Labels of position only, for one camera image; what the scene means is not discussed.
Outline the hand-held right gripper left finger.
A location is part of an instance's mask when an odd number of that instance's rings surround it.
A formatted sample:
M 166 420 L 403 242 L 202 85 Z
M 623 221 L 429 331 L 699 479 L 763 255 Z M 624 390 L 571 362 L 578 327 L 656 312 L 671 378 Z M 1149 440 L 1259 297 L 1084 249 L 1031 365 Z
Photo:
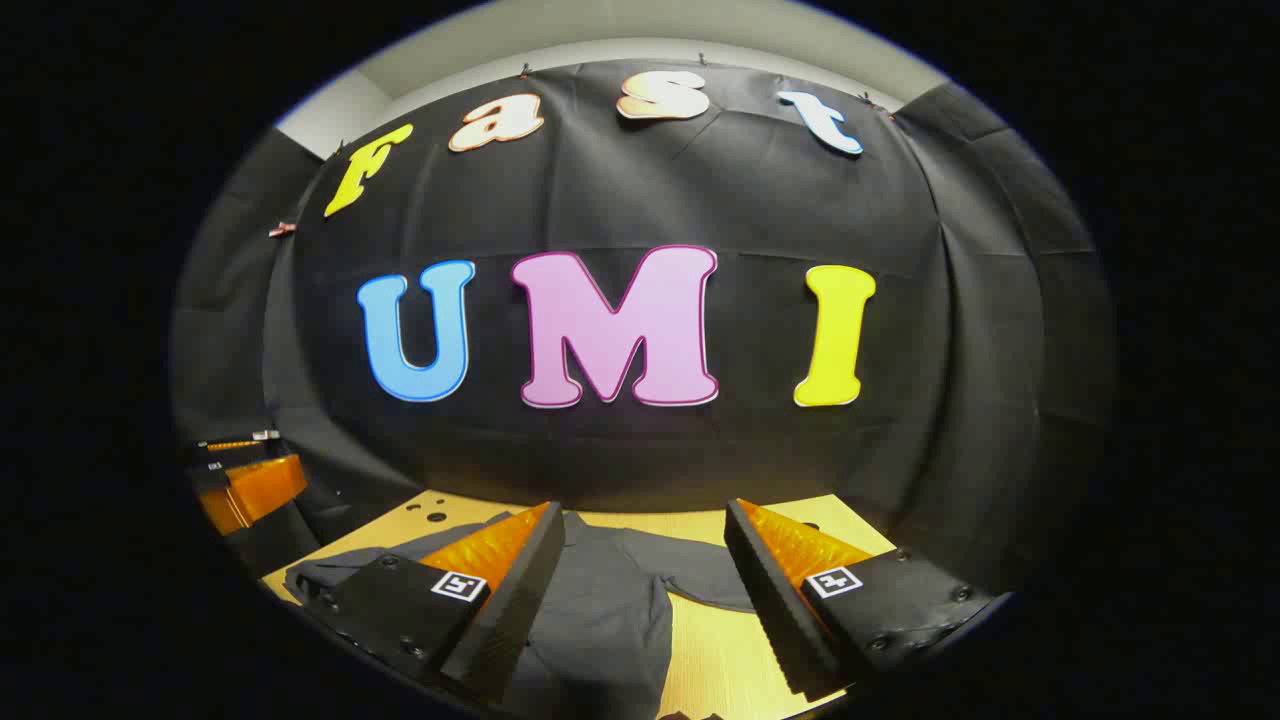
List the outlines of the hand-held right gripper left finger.
M 383 550 L 305 612 L 401 676 L 499 703 L 564 542 L 544 502 L 430 553 Z

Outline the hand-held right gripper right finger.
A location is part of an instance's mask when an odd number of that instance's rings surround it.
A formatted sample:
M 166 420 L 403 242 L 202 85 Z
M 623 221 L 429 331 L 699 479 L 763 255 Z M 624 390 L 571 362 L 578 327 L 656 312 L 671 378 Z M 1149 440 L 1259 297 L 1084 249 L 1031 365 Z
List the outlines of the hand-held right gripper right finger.
M 1009 601 L 915 550 L 870 553 L 742 498 L 724 542 L 788 688 L 809 700 L 938 666 Z

